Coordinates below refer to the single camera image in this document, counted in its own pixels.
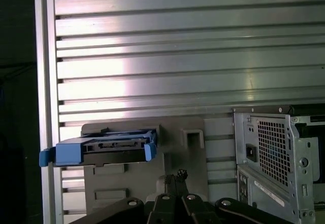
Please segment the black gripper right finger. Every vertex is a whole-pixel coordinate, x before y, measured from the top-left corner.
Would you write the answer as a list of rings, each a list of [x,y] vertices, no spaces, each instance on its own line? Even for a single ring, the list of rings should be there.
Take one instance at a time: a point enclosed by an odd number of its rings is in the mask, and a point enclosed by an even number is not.
[[[221,198],[213,205],[205,202],[199,195],[188,192],[187,177],[186,170],[178,171],[178,194],[182,197],[190,223],[289,223],[232,198]]]

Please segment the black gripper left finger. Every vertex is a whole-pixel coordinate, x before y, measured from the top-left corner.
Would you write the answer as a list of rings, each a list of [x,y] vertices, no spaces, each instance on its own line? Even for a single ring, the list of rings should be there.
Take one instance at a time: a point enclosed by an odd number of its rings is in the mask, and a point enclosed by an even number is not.
[[[173,223],[178,180],[179,176],[165,176],[165,192],[157,195],[154,201],[144,203],[137,198],[125,198],[73,223]]]

